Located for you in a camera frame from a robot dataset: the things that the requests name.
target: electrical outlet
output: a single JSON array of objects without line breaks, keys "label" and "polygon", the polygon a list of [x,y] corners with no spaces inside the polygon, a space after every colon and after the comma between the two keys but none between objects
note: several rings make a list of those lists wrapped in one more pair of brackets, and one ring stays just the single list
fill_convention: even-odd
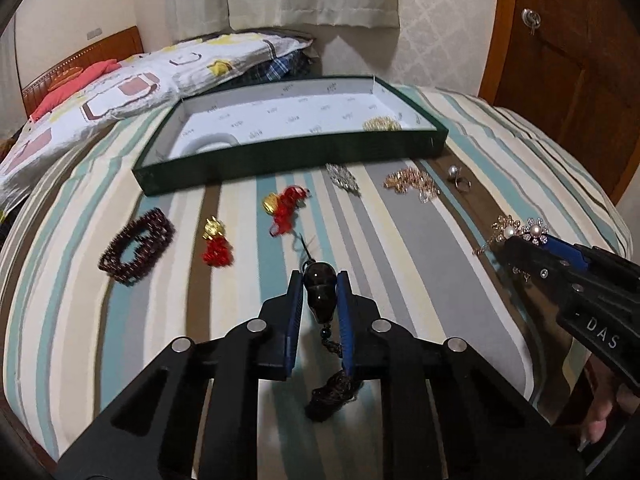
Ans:
[{"label": "electrical outlet", "polygon": [[93,38],[96,38],[97,36],[100,36],[102,34],[102,29],[100,27],[98,28],[94,28],[94,30],[90,30],[87,34],[86,34],[86,38],[88,40],[92,40]]}]

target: red bead charm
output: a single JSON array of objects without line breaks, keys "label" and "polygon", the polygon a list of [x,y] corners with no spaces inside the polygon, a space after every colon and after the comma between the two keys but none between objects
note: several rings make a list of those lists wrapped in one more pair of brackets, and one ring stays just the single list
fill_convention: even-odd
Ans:
[{"label": "red bead charm", "polygon": [[222,222],[211,217],[204,227],[204,235],[207,241],[207,251],[202,254],[202,260],[211,267],[226,267],[231,265],[233,257],[231,246],[225,238],[225,227]]},{"label": "red bead charm", "polygon": [[223,235],[214,236],[207,240],[207,251],[202,255],[202,260],[211,267],[229,266],[232,261],[229,249],[229,242]]}]

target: pillow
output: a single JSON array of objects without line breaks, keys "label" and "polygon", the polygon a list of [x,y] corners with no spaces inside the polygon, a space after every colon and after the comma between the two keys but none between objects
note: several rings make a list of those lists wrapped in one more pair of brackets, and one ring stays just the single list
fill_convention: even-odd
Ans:
[{"label": "pillow", "polygon": [[51,92],[56,88],[61,87],[64,83],[68,83],[72,79],[75,79],[82,73],[82,70],[84,70],[84,68],[80,68],[79,66],[67,68],[62,74],[58,74],[57,76],[55,76],[55,78],[53,78],[51,86],[47,91]]},{"label": "pillow", "polygon": [[31,114],[31,120],[37,123],[44,115],[48,114],[58,105],[69,99],[76,92],[81,91],[89,83],[92,83],[103,74],[108,74],[120,68],[120,64],[115,59],[99,61],[86,68],[78,77],[64,83],[55,90],[49,92],[42,102]]}]

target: black pendant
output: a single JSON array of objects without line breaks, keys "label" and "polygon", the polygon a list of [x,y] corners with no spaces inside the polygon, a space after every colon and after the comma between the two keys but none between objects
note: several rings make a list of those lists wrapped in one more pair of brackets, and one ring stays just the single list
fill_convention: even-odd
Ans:
[{"label": "black pendant", "polygon": [[337,281],[334,268],[327,263],[314,262],[305,269],[302,282],[306,288],[306,301],[318,323],[329,323],[334,317],[338,301]]}]

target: human hand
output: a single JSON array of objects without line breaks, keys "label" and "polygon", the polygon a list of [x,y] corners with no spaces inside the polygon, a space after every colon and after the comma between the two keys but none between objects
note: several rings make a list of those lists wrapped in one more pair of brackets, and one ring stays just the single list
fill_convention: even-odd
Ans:
[{"label": "human hand", "polygon": [[609,367],[595,355],[591,356],[590,364],[596,387],[593,402],[582,423],[583,443],[595,443],[602,438],[607,429],[607,417],[616,405],[631,415],[640,404],[640,398],[636,397],[626,384],[622,384]]}]

